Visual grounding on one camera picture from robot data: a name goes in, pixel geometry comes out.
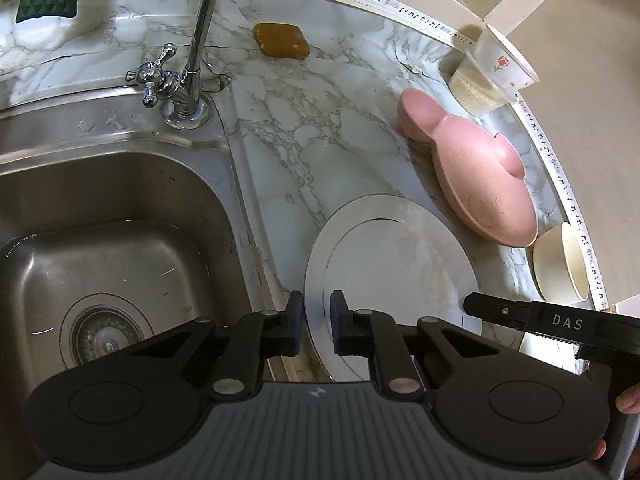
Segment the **person's right hand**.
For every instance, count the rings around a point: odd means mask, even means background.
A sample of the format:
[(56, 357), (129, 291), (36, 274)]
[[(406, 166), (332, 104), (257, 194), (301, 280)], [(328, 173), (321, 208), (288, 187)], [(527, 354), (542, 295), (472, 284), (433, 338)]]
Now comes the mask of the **person's right hand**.
[[(635, 385), (627, 388), (623, 391), (615, 400), (617, 409), (625, 415), (632, 415), (639, 413), (639, 392), (640, 386)], [(601, 440), (597, 446), (594, 458), (597, 460), (602, 457), (606, 451), (605, 440)]]

